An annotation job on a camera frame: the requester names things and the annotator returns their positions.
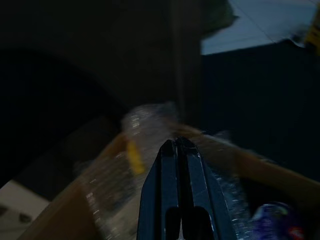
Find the yellow packet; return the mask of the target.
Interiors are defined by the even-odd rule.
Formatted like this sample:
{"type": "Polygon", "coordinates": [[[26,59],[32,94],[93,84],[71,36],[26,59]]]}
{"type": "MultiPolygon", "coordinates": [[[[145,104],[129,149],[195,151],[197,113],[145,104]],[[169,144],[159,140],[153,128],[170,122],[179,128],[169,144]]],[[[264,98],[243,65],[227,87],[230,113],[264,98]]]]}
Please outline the yellow packet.
{"type": "Polygon", "coordinates": [[[320,56],[320,0],[316,5],[316,12],[304,39],[304,46],[314,50],[320,56]]]}

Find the dark blue cabinet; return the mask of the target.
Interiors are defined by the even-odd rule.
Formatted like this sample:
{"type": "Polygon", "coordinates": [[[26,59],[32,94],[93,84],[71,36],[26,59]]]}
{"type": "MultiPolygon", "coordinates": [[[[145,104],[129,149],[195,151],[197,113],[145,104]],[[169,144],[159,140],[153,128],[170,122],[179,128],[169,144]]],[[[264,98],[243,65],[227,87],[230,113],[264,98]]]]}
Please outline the dark blue cabinet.
{"type": "Polygon", "coordinates": [[[274,161],[320,161],[320,56],[288,40],[202,57],[201,126],[274,161]]]}

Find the purple snack wrapper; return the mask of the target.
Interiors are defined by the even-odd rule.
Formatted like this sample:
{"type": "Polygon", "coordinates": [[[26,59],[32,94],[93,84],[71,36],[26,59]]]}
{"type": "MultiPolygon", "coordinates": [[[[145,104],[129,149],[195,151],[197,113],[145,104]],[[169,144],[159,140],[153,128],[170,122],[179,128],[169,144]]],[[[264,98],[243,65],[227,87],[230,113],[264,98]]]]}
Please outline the purple snack wrapper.
{"type": "Polygon", "coordinates": [[[261,205],[251,221],[253,240],[306,240],[297,212],[285,203],[261,205]]]}

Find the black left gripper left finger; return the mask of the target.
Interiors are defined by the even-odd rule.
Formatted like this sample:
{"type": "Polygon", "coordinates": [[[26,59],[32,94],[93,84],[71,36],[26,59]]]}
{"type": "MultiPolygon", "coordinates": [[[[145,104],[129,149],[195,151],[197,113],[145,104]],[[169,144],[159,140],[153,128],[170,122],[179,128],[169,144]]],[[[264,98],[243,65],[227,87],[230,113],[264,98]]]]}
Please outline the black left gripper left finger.
{"type": "Polygon", "coordinates": [[[172,140],[167,140],[160,147],[141,190],[136,240],[178,237],[177,148],[172,140]]]}

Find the brown cardboard box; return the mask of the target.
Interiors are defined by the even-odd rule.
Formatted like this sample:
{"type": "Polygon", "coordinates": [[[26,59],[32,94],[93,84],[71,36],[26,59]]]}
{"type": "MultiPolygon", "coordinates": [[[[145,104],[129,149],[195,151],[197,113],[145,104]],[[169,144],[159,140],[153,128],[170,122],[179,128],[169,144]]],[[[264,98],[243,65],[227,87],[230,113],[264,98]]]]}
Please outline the brown cardboard box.
{"type": "MultiPolygon", "coordinates": [[[[119,144],[121,135],[122,133],[112,142],[119,144]]],[[[176,123],[173,138],[168,140],[175,143],[177,154],[178,238],[184,239],[176,144],[179,137],[185,137],[196,145],[201,157],[217,179],[236,233],[236,240],[239,236],[253,238],[251,217],[247,211],[246,197],[239,185],[240,179],[250,182],[250,193],[255,202],[270,199],[272,195],[268,189],[272,189],[279,197],[288,197],[289,204],[307,218],[308,228],[313,229],[315,224],[320,222],[320,182],[206,136],[190,126],[176,123]]],[[[111,143],[98,158],[114,153],[110,147],[111,143]]],[[[19,240],[101,240],[80,177],[40,214],[19,240]]]]}

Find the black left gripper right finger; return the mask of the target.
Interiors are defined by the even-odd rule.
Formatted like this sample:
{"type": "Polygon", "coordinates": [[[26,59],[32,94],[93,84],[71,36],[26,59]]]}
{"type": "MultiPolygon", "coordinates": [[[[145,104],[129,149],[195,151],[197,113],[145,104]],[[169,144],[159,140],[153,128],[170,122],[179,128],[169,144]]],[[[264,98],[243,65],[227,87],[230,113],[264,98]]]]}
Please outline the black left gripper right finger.
{"type": "Polygon", "coordinates": [[[222,189],[196,145],[176,139],[185,240],[237,240],[222,189]]]}

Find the clear bottle with yellow label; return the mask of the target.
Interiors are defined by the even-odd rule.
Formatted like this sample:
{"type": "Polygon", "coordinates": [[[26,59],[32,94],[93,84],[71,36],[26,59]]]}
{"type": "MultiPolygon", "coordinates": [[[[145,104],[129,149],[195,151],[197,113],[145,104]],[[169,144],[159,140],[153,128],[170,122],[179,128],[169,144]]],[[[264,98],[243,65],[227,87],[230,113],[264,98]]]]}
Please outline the clear bottle with yellow label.
{"type": "Polygon", "coordinates": [[[101,240],[136,240],[144,181],[177,123],[171,102],[135,107],[122,120],[120,143],[110,144],[114,153],[78,167],[101,240]]]}

